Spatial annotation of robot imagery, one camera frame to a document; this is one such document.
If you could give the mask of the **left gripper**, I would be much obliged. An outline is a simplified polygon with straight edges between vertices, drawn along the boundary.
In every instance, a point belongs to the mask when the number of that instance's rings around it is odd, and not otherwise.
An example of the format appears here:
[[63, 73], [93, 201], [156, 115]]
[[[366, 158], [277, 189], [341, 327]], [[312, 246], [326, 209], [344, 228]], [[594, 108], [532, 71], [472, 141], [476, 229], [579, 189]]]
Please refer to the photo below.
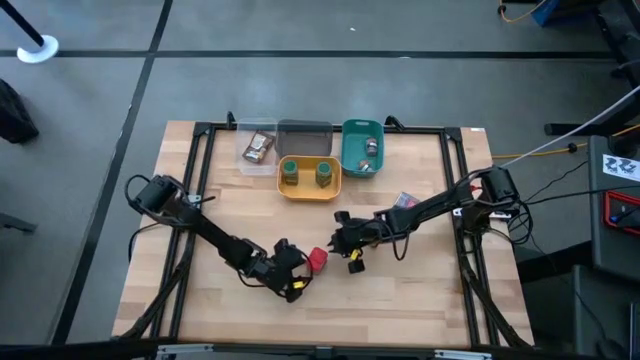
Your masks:
[[303, 253], [310, 257], [314, 247], [291, 244], [286, 238], [281, 238], [274, 245], [274, 253], [268, 256], [261, 251], [256, 255], [253, 264], [253, 277], [263, 286], [274, 292], [287, 303], [295, 302], [314, 279], [313, 271], [295, 276], [294, 270], [306, 264]]

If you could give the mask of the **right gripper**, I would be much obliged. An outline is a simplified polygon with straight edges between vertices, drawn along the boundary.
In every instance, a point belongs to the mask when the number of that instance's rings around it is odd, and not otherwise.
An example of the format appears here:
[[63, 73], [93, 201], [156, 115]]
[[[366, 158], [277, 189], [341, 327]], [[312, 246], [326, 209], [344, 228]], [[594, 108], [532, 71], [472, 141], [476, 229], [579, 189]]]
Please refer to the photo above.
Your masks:
[[363, 249], [385, 239], [385, 223], [379, 219], [352, 218], [347, 211], [335, 212], [334, 218], [340, 227], [331, 235], [329, 253], [348, 259], [350, 274], [363, 272]]

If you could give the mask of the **red spice tin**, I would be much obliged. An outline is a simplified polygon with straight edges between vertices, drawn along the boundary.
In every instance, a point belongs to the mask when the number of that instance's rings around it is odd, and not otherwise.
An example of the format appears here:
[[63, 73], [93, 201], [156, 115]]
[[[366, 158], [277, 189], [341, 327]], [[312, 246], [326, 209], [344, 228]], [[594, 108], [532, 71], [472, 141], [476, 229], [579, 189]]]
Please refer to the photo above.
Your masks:
[[320, 274], [328, 259], [328, 252], [322, 248], [314, 247], [309, 254], [309, 264], [314, 275]]

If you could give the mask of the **brown foil spice packet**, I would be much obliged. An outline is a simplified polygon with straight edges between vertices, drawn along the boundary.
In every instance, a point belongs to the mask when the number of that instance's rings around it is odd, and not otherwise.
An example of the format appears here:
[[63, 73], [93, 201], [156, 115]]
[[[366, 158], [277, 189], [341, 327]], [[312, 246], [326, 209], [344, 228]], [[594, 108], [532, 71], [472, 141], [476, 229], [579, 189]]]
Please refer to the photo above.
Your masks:
[[256, 150], [269, 149], [274, 141], [275, 141], [274, 135], [258, 130], [253, 135], [253, 138], [251, 141], [251, 147]]
[[268, 148], [265, 146], [260, 146], [258, 148], [249, 145], [243, 152], [242, 157], [254, 164], [259, 164], [264, 159]]

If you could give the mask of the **yellow plastic bin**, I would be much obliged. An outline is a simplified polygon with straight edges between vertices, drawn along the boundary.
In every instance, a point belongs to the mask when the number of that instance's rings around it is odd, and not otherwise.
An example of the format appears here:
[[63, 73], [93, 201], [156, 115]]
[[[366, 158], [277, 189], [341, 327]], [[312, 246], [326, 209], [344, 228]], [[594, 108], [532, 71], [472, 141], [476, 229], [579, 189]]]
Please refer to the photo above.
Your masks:
[[[282, 179], [282, 165], [286, 160], [295, 160], [298, 165], [299, 182], [297, 186], [286, 185]], [[320, 188], [315, 181], [315, 170], [319, 162], [326, 161], [332, 167], [332, 181]], [[335, 199], [342, 188], [342, 168], [337, 158], [332, 156], [288, 155], [278, 164], [277, 189], [285, 198], [293, 201], [329, 202]]]

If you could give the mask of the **green plastic bin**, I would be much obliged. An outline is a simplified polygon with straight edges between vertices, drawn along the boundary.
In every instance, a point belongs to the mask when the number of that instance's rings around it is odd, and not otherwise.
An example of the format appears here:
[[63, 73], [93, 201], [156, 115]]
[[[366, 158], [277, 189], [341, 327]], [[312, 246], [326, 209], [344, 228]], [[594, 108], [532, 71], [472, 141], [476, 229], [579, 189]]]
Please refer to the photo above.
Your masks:
[[[365, 141], [374, 137], [378, 141], [378, 154], [368, 157]], [[346, 176], [356, 178], [374, 177], [384, 166], [385, 141], [384, 128], [375, 120], [349, 119], [342, 124], [341, 164]], [[361, 160], [371, 162], [372, 170], [362, 172], [358, 170]]]

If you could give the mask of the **dark grey plastic bin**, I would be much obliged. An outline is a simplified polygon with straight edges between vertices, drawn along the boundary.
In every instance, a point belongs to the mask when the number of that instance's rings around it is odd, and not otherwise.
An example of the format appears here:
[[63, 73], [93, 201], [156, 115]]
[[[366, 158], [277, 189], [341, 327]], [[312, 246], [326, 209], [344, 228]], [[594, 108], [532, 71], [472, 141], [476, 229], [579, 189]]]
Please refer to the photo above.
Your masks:
[[333, 125], [326, 121], [282, 119], [276, 126], [276, 154], [329, 156], [333, 145]]

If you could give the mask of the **clear plastic bin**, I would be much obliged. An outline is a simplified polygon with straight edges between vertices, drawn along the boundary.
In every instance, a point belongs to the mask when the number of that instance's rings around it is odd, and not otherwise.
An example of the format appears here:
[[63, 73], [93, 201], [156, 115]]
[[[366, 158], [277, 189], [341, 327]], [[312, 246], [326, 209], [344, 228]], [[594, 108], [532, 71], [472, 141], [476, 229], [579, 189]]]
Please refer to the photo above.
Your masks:
[[[243, 118], [237, 123], [236, 165], [243, 175], [247, 176], [271, 176], [276, 171], [277, 155], [275, 152], [277, 122], [272, 118]], [[261, 130], [275, 136], [275, 141], [268, 149], [264, 159], [259, 164], [251, 163], [242, 157], [244, 150], [251, 145], [253, 135]]]

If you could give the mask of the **white printed sticker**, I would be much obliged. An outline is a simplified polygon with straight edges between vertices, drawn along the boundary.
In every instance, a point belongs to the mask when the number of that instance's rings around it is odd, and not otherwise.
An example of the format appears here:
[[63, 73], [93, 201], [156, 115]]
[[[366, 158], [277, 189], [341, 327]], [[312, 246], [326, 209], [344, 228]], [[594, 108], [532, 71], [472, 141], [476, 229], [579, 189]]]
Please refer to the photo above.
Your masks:
[[609, 154], [602, 155], [604, 174], [640, 182], [640, 161]]

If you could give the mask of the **blue box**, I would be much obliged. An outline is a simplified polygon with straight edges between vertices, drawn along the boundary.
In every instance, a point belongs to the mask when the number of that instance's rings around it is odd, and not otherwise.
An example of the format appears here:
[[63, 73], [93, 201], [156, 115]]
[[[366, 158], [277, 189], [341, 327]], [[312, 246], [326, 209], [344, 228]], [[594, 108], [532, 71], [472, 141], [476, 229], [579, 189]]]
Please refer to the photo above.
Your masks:
[[545, 26], [552, 17], [561, 0], [539, 0], [532, 9], [531, 18], [539, 26]]

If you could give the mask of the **black bag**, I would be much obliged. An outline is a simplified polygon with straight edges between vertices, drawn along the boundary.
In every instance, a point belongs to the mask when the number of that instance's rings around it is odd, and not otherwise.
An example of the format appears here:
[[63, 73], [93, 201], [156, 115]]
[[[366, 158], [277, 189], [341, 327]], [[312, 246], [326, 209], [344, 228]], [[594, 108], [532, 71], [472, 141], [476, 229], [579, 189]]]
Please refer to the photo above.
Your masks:
[[20, 95], [0, 79], [0, 137], [13, 144], [25, 143], [39, 135]]

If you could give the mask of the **black pole with white base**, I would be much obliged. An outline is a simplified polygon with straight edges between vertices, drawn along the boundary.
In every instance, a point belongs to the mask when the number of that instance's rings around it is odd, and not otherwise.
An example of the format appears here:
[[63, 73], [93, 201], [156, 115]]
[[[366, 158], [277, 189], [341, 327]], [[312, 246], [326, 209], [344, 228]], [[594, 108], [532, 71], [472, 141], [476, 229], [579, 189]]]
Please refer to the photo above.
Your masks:
[[16, 56], [23, 63], [43, 63], [59, 51], [59, 41], [37, 30], [9, 0], [0, 0], [0, 30], [17, 47]]

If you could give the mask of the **black desk leg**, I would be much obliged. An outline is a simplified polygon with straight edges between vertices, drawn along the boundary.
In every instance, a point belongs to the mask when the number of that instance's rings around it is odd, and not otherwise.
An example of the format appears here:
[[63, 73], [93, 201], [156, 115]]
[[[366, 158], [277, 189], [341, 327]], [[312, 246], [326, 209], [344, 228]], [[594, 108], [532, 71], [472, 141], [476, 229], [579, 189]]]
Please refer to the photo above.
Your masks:
[[[565, 41], [565, 57], [611, 60], [615, 63], [611, 77], [640, 87], [640, 0], [561, 0], [542, 29]], [[603, 120], [584, 128], [548, 123], [544, 131], [548, 135], [607, 136], [629, 129], [635, 118], [640, 118], [640, 90]]]

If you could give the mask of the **black aluminium table frame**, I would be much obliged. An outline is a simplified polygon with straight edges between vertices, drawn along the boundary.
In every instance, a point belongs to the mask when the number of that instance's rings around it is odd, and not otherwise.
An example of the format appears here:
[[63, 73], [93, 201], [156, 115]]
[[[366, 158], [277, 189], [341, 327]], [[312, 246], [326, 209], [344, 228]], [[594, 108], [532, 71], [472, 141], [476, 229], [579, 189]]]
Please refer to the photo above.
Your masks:
[[[239, 170], [250, 138], [248, 130], [216, 131], [203, 210], [226, 232], [264, 248], [282, 238], [304, 251], [322, 247], [336, 229], [337, 211], [370, 218], [401, 193], [429, 198], [491, 162], [481, 129], [387, 127], [377, 175], [344, 178], [328, 202], [292, 201], [278, 192], [274, 176]], [[463, 349], [487, 342], [481, 303], [462, 281], [457, 241], [452, 216], [442, 215], [422, 224], [407, 244], [367, 249], [362, 273], [350, 273], [344, 258], [331, 255], [301, 298], [287, 303], [267, 289], [244, 286], [216, 249], [197, 239], [178, 338], [269, 348]]]

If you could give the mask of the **white frame label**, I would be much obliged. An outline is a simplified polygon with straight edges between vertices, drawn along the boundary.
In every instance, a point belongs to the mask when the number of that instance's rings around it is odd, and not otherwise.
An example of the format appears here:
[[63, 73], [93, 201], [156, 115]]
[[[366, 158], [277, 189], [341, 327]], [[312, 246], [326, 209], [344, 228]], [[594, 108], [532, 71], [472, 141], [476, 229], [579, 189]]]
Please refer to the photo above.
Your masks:
[[[462, 216], [462, 210], [460, 208], [456, 208], [452, 211], [453, 215], [455, 217], [461, 217]], [[511, 219], [512, 215], [510, 213], [507, 212], [502, 212], [502, 211], [496, 211], [496, 212], [492, 212], [489, 215], [490, 218], [492, 219]]]

